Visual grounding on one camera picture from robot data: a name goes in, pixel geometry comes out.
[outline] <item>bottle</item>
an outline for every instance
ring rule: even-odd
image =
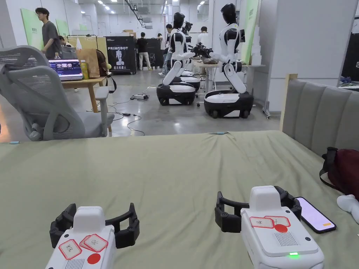
[[[81,60],[80,64],[82,75],[84,76],[84,79],[89,79],[89,72],[87,71],[87,64],[85,60]]]

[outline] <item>red backpack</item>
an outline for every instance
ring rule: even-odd
[[[325,161],[319,173],[320,180],[345,195],[353,194],[359,200],[359,151],[329,147],[322,157]],[[322,179],[325,173],[328,173],[330,182]]]

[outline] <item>gray t-shirt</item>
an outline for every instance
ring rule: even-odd
[[[50,39],[53,39],[53,43],[46,51],[46,58],[55,59],[55,52],[59,53],[59,56],[61,57],[62,53],[59,34],[57,33],[56,26],[52,22],[48,21],[42,26],[42,40],[44,42],[44,46]]]

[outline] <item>power strip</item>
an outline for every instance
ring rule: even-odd
[[[146,94],[144,94],[144,95],[136,94],[133,97],[134,97],[134,99],[139,99],[139,100],[147,100],[148,99],[148,95],[146,95]]]

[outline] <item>laptop screen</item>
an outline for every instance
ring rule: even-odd
[[[54,69],[59,77],[82,76],[79,60],[49,60],[50,67]]]

